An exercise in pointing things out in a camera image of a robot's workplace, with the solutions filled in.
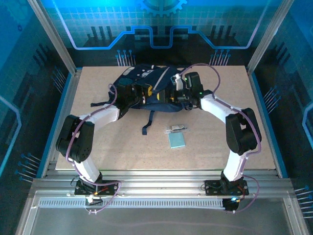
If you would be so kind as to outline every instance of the wooden board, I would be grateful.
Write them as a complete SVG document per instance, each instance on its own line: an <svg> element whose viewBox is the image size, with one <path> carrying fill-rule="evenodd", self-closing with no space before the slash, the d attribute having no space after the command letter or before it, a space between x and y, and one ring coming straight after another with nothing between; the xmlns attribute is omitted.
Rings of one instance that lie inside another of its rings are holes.
<svg viewBox="0 0 313 235"><path fill-rule="evenodd" d="M252 108L260 126L262 152L251 156L246 169L274 169L272 153L251 90L244 66L216 66L221 75L221 86L216 95L241 108ZM126 67L84 67L78 84L71 114L90 113L90 103L108 100L108 84L113 83ZM200 74L204 89L213 90L218 82L209 67L194 67L190 71ZM212 114L202 110L178 113L156 112L148 135L142 127L148 122L149 111L129 110L120 120L110 123L95 133L92 157L101 169L223 169L229 149L226 143L225 125ZM171 149L165 130L167 126L185 124L186 146ZM57 169L72 166L59 156Z"/></svg>

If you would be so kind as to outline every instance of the navy blue backpack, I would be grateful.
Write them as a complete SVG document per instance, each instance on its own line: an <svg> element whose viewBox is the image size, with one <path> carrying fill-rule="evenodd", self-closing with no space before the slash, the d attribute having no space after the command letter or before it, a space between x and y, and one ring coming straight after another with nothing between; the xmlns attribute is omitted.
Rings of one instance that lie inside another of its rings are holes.
<svg viewBox="0 0 313 235"><path fill-rule="evenodd" d="M177 73L181 73L176 67L158 67L154 65L140 64L134 67L129 67L123 72L122 75L114 82L117 85L121 82L125 84L136 83L139 85L149 84L152 86L152 95L146 99L145 104L136 104L132 106L133 109L147 109L151 110L149 116L149 122L142 128L142 134L147 134L147 127L152 124L153 114L155 111L160 112L178 112L182 109L190 110L192 105L190 102L187 103L163 103L157 98L157 94L164 89L174 89L176 85L172 82L172 76ZM109 92L109 101L101 103L92 103L91 107L104 105L111 103L114 99L114 95Z"/></svg>

